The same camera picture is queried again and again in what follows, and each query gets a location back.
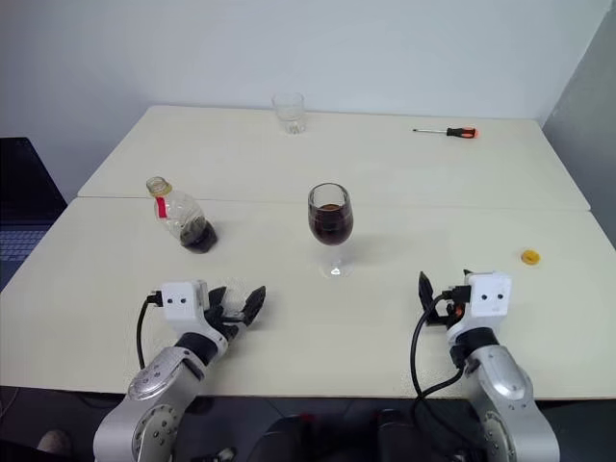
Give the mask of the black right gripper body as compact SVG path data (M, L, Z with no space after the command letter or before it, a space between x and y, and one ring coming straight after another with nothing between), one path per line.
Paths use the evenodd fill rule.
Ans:
M446 313L439 315L437 305L444 301L446 305ZM453 287L442 291L436 297L427 296L426 302L426 324L427 325L443 325L446 328L452 327L458 323L464 316L466 310L466 288Z

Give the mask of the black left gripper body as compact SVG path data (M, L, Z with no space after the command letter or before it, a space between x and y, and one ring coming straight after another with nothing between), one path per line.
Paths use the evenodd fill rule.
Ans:
M205 320L225 340L235 340L247 329L245 306L241 310L229 311L220 303L211 303L204 315Z

